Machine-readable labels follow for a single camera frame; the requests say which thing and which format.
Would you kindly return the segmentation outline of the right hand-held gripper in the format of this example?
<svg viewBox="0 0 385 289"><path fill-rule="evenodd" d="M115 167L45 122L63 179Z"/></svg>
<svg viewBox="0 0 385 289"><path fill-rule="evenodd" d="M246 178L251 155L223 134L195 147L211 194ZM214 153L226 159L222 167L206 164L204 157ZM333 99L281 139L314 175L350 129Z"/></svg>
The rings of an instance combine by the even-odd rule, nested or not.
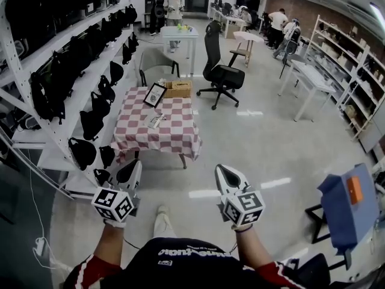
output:
<svg viewBox="0 0 385 289"><path fill-rule="evenodd" d="M215 167L215 181L222 194L218 208L223 222L244 226L259 220L265 202L261 192L250 186L243 173L233 167L218 164Z"/></svg>

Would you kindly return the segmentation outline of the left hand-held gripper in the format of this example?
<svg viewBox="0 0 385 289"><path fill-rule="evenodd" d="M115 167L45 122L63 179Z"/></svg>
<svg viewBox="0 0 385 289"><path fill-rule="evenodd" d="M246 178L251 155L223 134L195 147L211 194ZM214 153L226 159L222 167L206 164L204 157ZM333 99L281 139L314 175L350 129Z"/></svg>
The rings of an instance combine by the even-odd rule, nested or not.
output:
<svg viewBox="0 0 385 289"><path fill-rule="evenodd" d="M141 174L142 162L130 160L116 167L109 179L115 188L127 188L128 191L97 188L91 204L103 219L125 222L128 216L136 216L140 198L133 190L139 186Z"/></svg>

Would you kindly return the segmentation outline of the white plastic container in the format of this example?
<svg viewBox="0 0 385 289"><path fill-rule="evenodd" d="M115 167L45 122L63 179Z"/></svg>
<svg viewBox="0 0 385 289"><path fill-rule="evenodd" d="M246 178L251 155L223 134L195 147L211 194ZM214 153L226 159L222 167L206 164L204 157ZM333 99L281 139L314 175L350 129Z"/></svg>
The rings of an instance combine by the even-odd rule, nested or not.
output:
<svg viewBox="0 0 385 289"><path fill-rule="evenodd" d="M165 119L165 114L163 113L154 113L148 116L147 127L150 129L155 129L159 124Z"/></svg>

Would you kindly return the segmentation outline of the person's left forearm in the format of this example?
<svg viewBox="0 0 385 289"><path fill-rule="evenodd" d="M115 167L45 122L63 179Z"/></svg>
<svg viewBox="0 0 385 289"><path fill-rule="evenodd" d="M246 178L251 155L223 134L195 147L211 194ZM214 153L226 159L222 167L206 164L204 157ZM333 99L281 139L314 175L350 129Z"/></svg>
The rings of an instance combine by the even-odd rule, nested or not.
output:
<svg viewBox="0 0 385 289"><path fill-rule="evenodd" d="M93 253L93 260L102 266L121 268L125 224L104 220L100 240Z"/></svg>

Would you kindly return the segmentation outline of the person's right forearm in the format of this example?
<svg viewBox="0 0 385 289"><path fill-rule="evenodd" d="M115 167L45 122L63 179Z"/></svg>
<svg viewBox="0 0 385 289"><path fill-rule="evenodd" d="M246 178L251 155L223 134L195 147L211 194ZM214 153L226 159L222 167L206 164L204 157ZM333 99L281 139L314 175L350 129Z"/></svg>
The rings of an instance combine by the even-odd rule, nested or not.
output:
<svg viewBox="0 0 385 289"><path fill-rule="evenodd" d="M232 229L236 234L240 261L255 270L273 262L271 255L259 240L253 224L239 227L233 225Z"/></svg>

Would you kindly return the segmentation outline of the row of black caps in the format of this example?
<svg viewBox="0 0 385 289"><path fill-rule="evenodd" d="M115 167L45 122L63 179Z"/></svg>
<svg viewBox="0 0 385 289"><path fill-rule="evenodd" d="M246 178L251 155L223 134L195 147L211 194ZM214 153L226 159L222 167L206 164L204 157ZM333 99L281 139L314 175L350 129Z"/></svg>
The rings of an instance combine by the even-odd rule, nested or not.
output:
<svg viewBox="0 0 385 289"><path fill-rule="evenodd" d="M115 158L115 149L111 147L113 128L129 80L136 80L138 40L133 28L136 18L132 4L124 12L117 13L115 22L125 26L117 41L109 47L112 55L99 57L103 66L97 68L97 77L91 82L92 89L69 138L73 161L94 185L102 185L109 176L106 170Z"/></svg>

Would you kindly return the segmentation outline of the person's leg with white shoe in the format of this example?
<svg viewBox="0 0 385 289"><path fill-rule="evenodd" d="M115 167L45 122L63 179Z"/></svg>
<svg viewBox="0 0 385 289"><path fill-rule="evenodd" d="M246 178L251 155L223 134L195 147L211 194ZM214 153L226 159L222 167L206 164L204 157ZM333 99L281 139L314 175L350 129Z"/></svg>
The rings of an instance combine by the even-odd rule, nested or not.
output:
<svg viewBox="0 0 385 289"><path fill-rule="evenodd" d="M157 209L156 218L153 228L153 238L176 238L176 234L171 225L169 218L169 210L165 205L161 205Z"/></svg>

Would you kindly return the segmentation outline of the black metal stand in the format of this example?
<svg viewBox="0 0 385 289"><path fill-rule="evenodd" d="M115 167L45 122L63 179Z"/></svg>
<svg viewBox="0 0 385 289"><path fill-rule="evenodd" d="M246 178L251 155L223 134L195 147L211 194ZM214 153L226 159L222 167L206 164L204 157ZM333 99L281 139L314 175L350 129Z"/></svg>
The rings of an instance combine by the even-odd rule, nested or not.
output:
<svg viewBox="0 0 385 289"><path fill-rule="evenodd" d="M314 225L312 232L312 244L319 243L330 238L330 233L320 235L323 229L327 229L327 218L321 204L312 206L304 210L307 216L311 219Z"/></svg>

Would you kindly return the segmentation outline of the wicker tissue box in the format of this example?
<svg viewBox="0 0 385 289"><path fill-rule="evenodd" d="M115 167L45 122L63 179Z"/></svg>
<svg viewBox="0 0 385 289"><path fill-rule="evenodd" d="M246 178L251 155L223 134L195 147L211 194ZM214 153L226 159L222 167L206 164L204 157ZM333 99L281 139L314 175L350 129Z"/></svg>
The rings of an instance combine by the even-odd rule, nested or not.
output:
<svg viewBox="0 0 385 289"><path fill-rule="evenodd" d="M165 82L167 89L164 98L190 98L192 92L192 81L170 81Z"/></svg>

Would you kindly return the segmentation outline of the black office chair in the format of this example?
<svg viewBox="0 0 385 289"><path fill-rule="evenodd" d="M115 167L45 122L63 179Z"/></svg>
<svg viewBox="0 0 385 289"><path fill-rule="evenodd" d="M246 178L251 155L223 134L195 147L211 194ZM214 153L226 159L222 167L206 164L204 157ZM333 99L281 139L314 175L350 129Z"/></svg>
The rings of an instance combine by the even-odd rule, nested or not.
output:
<svg viewBox="0 0 385 289"><path fill-rule="evenodd" d="M207 62L203 69L203 77L211 84L210 88L200 89L196 92L200 96L202 92L216 92L217 98L212 110L217 109L217 104L221 95L226 95L235 102L235 107L239 107L239 100L234 97L234 92L239 90L244 83L245 73L242 70L220 64L220 24L213 20L205 30L205 48L207 53Z"/></svg>

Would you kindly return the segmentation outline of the row of black backpacks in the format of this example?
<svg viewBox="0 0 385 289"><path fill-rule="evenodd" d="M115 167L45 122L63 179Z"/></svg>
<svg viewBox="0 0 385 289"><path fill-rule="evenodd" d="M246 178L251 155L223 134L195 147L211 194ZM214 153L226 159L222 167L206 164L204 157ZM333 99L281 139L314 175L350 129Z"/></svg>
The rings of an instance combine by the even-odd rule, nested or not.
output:
<svg viewBox="0 0 385 289"><path fill-rule="evenodd" d="M130 0L2 0L0 99L62 122L90 67L132 25Z"/></svg>

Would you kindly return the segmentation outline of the wooden side table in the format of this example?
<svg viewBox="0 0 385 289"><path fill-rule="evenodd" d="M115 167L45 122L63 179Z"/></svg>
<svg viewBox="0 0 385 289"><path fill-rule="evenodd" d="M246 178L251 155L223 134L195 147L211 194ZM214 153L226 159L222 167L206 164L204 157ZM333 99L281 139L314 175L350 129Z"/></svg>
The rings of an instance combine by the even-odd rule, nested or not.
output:
<svg viewBox="0 0 385 289"><path fill-rule="evenodd" d="M235 40L238 42L238 46L235 50L230 51L230 53L233 54L230 65L233 64L237 56L242 56L244 57L246 68L248 68L252 55L253 45L255 43L264 43L264 39L246 31L236 31L233 33L233 35Z"/></svg>

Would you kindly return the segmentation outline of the white square table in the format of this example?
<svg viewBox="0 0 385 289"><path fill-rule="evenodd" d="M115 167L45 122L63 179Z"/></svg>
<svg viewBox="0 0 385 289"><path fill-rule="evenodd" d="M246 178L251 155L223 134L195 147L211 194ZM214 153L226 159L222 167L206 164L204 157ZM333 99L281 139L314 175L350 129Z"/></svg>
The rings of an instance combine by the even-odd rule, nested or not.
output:
<svg viewBox="0 0 385 289"><path fill-rule="evenodd" d="M193 76L197 49L198 31L194 28L179 29L177 26L164 26L161 29L163 41L163 52L167 53L167 46L170 41L186 41L188 44L187 58L190 62L190 75Z"/></svg>

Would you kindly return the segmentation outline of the white storage shelf unit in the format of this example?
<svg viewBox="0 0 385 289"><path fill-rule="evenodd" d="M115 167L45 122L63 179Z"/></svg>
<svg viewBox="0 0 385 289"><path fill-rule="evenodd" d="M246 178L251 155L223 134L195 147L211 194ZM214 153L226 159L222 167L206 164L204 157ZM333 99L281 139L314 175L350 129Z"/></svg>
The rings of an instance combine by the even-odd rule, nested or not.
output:
<svg viewBox="0 0 385 289"><path fill-rule="evenodd" d="M336 90L332 98L349 121L354 138L366 131L385 101L385 65L364 40L317 17L304 56Z"/></svg>

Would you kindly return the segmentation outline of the black picture frame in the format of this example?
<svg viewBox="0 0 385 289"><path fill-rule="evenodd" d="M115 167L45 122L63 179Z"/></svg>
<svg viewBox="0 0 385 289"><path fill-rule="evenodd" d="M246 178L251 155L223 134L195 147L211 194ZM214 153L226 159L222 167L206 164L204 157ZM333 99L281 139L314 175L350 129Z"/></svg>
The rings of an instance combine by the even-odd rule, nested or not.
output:
<svg viewBox="0 0 385 289"><path fill-rule="evenodd" d="M156 108L165 95L167 88L163 85L153 83L147 92L143 102L149 107Z"/></svg>

